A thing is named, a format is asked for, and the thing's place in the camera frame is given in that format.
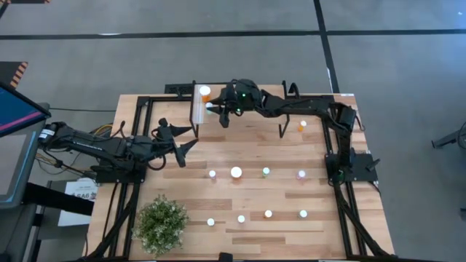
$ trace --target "potted plant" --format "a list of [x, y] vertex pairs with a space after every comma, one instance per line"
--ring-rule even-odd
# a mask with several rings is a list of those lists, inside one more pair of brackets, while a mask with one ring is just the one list
[[144, 252], [158, 257], [182, 245], [181, 234], [188, 220], [184, 206], [159, 195], [138, 212], [133, 239], [142, 241]]

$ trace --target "monitor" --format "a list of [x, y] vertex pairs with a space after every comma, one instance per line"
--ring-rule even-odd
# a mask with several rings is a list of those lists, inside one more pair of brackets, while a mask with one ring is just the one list
[[0, 138], [49, 117], [49, 111], [0, 82]]

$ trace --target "concrete floor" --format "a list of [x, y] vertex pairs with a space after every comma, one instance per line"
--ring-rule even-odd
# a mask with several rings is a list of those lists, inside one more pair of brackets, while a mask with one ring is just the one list
[[[328, 30], [466, 28], [461, 0], [321, 2]], [[12, 4], [0, 20], [0, 35], [317, 29], [314, 4], [305, 0], [53, 0]], [[329, 41], [340, 90], [356, 94], [369, 148], [382, 159], [377, 170], [396, 253], [464, 261], [466, 156], [456, 145], [434, 150], [430, 140], [466, 121], [466, 35]], [[330, 92], [319, 36], [0, 41], [0, 60], [28, 61], [19, 90], [54, 107], [114, 109], [120, 94], [160, 93], [193, 79], [284, 79], [302, 92]], [[52, 114], [81, 130], [113, 120], [112, 113]], [[71, 177], [35, 167], [31, 180]], [[39, 260], [77, 258], [81, 243], [44, 243]]]

